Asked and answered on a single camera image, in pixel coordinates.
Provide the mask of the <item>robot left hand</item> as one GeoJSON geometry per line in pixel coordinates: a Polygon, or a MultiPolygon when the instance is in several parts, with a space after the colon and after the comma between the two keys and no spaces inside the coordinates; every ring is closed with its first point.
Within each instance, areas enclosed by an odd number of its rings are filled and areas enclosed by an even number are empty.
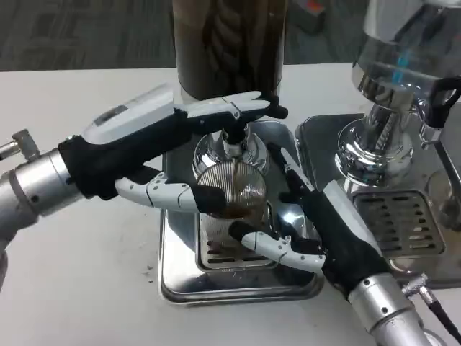
{"type": "Polygon", "coordinates": [[[285,119],[279,97],[259,91],[177,104],[163,84],[98,116],[79,136],[58,145],[68,172],[64,179],[85,198],[121,196],[152,208],[220,213],[228,206],[219,187],[173,182],[145,163],[194,135],[233,130],[269,116],[285,119]]]}

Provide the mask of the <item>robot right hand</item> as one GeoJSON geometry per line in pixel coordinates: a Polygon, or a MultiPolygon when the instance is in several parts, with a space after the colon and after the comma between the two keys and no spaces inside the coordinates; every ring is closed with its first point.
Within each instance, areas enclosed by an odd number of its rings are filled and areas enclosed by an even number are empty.
{"type": "Polygon", "coordinates": [[[389,274],[390,267],[377,242],[338,183],[331,181],[318,190],[285,148],[274,143],[267,148],[289,187],[279,194],[279,200],[298,205],[318,238],[299,236],[283,218],[278,219],[281,229],[276,238],[244,221],[231,224],[231,237],[285,267],[323,274],[345,297],[362,281],[389,274]]]}

